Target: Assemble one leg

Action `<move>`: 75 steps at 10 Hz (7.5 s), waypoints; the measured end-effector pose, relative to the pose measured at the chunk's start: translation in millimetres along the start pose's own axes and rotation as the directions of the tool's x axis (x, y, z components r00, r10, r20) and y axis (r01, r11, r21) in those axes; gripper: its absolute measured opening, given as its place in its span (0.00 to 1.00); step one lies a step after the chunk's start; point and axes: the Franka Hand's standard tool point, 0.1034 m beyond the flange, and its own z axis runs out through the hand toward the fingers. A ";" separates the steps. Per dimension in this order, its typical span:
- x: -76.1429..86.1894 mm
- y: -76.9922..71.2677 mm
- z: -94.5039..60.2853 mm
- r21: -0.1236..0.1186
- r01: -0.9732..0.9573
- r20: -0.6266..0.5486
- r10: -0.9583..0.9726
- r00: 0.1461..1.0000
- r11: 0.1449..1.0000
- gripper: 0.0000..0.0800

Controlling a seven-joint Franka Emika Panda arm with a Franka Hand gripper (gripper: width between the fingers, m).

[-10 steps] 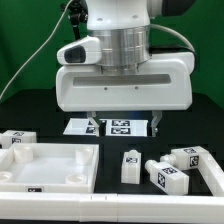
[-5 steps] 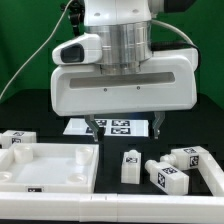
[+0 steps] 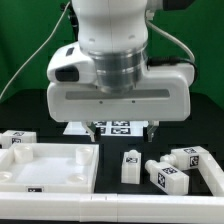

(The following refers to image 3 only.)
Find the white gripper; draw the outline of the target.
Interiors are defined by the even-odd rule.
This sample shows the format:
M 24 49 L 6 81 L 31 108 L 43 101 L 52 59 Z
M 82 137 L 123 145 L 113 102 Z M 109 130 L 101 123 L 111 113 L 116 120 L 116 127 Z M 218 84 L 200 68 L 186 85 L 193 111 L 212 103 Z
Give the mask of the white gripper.
M 54 120 L 87 122 L 92 142 L 101 137 L 93 121 L 149 121 L 143 137 L 151 142 L 158 121 L 182 121 L 190 115 L 195 69 L 182 62 L 149 66 L 143 47 L 87 52 L 75 42 L 54 53 L 47 77 L 47 103 Z

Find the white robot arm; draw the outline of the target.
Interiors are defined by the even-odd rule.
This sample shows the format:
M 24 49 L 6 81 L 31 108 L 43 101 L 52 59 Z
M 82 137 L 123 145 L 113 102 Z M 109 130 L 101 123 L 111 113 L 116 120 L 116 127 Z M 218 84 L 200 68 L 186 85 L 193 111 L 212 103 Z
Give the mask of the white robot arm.
M 58 49 L 47 76 L 50 116 L 80 122 L 91 139 L 96 121 L 183 121 L 190 115 L 192 58 L 149 58 L 149 20 L 195 0 L 71 0 L 78 40 Z

